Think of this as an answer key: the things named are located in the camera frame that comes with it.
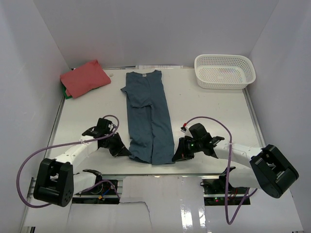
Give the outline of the blue t shirt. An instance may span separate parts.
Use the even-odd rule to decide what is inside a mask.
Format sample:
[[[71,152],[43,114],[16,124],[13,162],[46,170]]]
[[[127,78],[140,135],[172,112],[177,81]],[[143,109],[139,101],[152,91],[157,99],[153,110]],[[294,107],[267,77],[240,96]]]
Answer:
[[[130,159],[173,163],[174,139],[161,71],[129,72],[121,91],[126,95]]]

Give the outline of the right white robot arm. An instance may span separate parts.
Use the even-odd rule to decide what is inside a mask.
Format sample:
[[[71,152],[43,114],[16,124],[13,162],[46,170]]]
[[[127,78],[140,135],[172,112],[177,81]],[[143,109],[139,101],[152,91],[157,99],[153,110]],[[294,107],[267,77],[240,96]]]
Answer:
[[[261,189],[278,199],[299,178],[294,166],[274,145],[255,148],[232,144],[223,137],[212,137],[201,123],[192,125],[189,132],[189,135],[179,138],[172,161],[190,160],[195,153],[203,152],[207,156],[244,166],[230,166],[219,175],[216,183],[224,193],[245,187]]]

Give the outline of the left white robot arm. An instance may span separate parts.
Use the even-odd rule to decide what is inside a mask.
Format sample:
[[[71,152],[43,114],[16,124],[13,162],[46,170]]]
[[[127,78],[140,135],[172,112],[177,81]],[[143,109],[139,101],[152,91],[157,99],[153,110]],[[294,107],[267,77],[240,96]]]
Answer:
[[[108,149],[113,157],[130,156],[131,152],[116,132],[117,128],[118,124],[104,116],[95,126],[84,131],[80,141],[66,152],[53,159],[45,158],[39,166],[33,197],[65,207],[77,193],[99,193],[103,187],[99,179],[101,173],[92,169],[77,172],[76,169],[100,148]]]

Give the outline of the folded red t shirt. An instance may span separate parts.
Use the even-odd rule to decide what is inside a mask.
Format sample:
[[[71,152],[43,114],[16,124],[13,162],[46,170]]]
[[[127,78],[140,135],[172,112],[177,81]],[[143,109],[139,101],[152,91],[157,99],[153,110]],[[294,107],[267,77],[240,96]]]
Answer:
[[[103,71],[98,60],[89,61],[72,71],[60,75],[60,81],[74,99],[93,89],[111,83],[111,79]]]

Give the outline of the folded green t shirt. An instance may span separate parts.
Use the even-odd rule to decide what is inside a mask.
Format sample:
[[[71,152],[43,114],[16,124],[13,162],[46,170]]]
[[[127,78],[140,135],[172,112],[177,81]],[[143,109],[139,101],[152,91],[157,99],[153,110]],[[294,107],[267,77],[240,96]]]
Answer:
[[[66,100],[72,98],[72,95],[68,92],[67,88],[64,85],[62,85],[62,90]]]

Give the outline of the white plastic laundry basket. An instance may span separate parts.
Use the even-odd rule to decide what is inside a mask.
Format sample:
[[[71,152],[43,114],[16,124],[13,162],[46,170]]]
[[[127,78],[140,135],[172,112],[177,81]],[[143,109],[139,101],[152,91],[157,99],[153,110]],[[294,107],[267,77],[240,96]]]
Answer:
[[[256,80],[252,62],[241,55],[201,54],[194,60],[194,71],[204,89],[242,90]]]

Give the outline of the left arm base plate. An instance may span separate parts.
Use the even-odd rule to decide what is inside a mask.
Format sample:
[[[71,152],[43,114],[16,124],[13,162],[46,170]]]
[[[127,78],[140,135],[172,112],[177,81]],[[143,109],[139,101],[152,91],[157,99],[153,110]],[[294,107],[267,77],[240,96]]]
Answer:
[[[119,196],[122,193],[122,180],[109,180],[104,182],[94,189],[76,194],[73,196],[73,204],[119,204],[119,198],[114,189],[116,189]]]

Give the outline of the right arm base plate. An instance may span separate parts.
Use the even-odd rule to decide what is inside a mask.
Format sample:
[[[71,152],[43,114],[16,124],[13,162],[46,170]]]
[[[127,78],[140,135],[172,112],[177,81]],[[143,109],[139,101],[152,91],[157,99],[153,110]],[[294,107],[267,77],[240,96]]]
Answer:
[[[219,179],[203,179],[200,186],[204,190],[205,206],[224,206],[225,205],[225,183]],[[239,205],[247,188],[228,188],[228,205]]]

